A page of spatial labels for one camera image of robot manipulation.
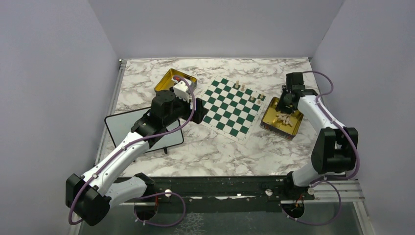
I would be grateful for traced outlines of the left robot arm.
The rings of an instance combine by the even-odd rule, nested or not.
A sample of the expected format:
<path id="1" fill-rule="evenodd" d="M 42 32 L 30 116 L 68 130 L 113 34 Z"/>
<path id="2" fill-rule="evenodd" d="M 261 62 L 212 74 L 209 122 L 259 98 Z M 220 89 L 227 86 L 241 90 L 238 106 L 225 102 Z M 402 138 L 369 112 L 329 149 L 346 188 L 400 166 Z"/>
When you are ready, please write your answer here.
<path id="1" fill-rule="evenodd" d="M 119 204 L 135 198 L 150 200 L 154 194 L 153 181 L 145 174 L 136 174 L 121 183 L 116 183 L 116 179 L 163 136 L 183 128 L 179 126 L 168 131 L 169 125 L 181 118 L 185 119 L 184 125 L 199 124 L 207 113 L 203 101 L 193 94 L 191 100 L 186 101 L 173 91 L 157 92 L 148 112 L 135 122 L 113 152 L 81 176 L 72 174 L 67 178 L 65 203 L 69 208 L 69 224 L 86 222 L 94 226 Z"/>

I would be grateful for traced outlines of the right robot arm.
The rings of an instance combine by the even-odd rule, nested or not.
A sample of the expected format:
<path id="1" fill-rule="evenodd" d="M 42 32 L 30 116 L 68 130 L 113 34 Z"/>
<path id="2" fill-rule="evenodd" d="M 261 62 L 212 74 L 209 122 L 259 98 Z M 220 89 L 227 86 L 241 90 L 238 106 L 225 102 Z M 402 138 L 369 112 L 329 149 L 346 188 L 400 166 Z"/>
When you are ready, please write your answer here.
<path id="1" fill-rule="evenodd" d="M 288 199 L 295 199 L 328 173 L 351 171 L 352 174 L 346 177 L 350 179 L 360 169 L 358 131 L 338 121 L 324 106 L 324 94 L 307 89 L 303 76 L 303 72 L 286 74 L 286 84 L 277 104 L 277 110 L 282 113 L 302 113 L 318 134 L 310 162 L 289 172 L 283 180 L 282 192 Z"/>

